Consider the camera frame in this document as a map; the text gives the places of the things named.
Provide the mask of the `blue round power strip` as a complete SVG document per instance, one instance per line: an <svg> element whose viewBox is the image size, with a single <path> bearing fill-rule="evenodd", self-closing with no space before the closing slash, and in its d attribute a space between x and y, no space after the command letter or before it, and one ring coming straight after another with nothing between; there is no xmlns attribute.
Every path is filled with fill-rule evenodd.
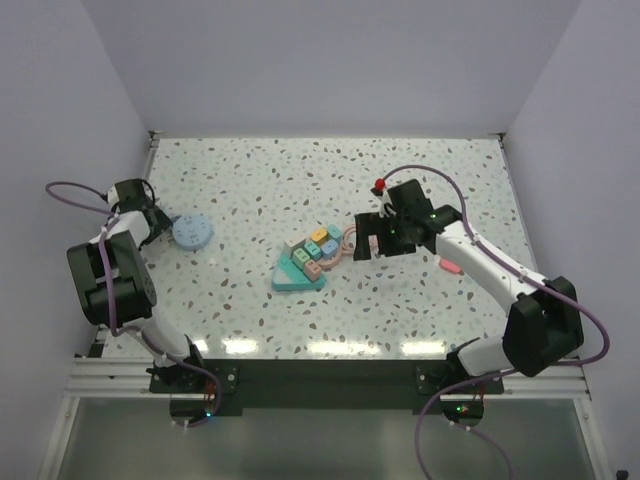
<svg viewBox="0 0 640 480"><path fill-rule="evenodd" d="M213 237L213 227L203 214L177 217L171 229L177 245L186 251L197 251L205 247Z"/></svg>

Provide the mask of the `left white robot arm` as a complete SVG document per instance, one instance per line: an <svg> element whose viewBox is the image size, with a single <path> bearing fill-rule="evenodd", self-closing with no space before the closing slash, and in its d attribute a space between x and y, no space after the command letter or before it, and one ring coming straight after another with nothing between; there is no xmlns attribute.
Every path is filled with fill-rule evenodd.
<svg viewBox="0 0 640 480"><path fill-rule="evenodd" d="M148 373L164 385L200 390L207 380L202 356L187 335L153 312L157 292L141 255L172 220L145 179L118 182L101 198L108 218L100 233L66 252L85 318L114 337L134 339L152 356Z"/></svg>

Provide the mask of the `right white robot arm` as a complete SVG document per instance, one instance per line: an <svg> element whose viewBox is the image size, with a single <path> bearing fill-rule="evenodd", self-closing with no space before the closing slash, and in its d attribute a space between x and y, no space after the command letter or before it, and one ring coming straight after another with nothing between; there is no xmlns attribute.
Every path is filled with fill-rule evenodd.
<svg viewBox="0 0 640 480"><path fill-rule="evenodd" d="M370 259L372 239L385 257L423 247L460 267L506 314L503 334L472 339L448 355L445 379L452 390L469 392L481 375L503 370L534 377L583 345L580 313L572 305L576 290L569 280L548 280L505 254L484 253L461 212L450 205L434 207L417 180L387 187L379 179L372 192L380 208L356 215L354 260Z"/></svg>

